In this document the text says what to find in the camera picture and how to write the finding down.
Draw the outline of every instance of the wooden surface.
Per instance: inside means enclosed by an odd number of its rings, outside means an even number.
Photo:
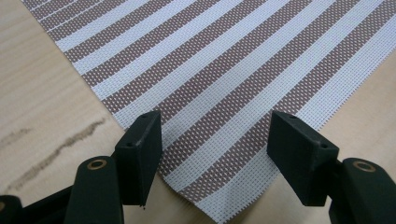
[[[341,148],[384,167],[396,180],[396,52],[320,131]],[[73,184],[88,158],[110,155],[122,128],[17,0],[0,1],[0,194],[23,205]],[[330,223],[325,208],[303,207],[279,176],[232,223]],[[210,223],[157,176],[146,210],[124,207],[126,223]]]

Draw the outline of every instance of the wooden table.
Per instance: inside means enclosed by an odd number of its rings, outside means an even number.
[[[34,203],[74,182],[88,158],[110,155],[123,135],[71,63],[20,1],[0,1],[0,194]],[[396,52],[320,131],[396,180]],[[234,223],[330,223],[325,208],[300,204],[280,175]],[[126,223],[210,223],[156,176],[146,210],[124,207]]]

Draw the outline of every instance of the striped placemat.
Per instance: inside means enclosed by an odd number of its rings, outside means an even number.
[[[273,109],[319,129],[396,47],[394,0],[23,3],[123,128],[161,109],[160,174],[217,222],[278,174]]]

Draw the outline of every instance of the table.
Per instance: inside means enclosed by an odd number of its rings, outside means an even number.
[[[396,180],[396,51],[320,131],[339,159],[375,162]],[[0,2],[0,194],[34,203],[74,182],[88,158],[110,155],[123,135],[72,64],[20,1]],[[304,207],[280,175],[232,223],[330,223]],[[210,223],[156,176],[146,210],[125,206],[126,223]]]

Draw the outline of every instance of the woven fabric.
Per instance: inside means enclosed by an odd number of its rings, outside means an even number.
[[[124,129],[161,109],[160,175],[217,222],[278,174],[272,110],[318,130],[396,47],[394,0],[23,3]]]

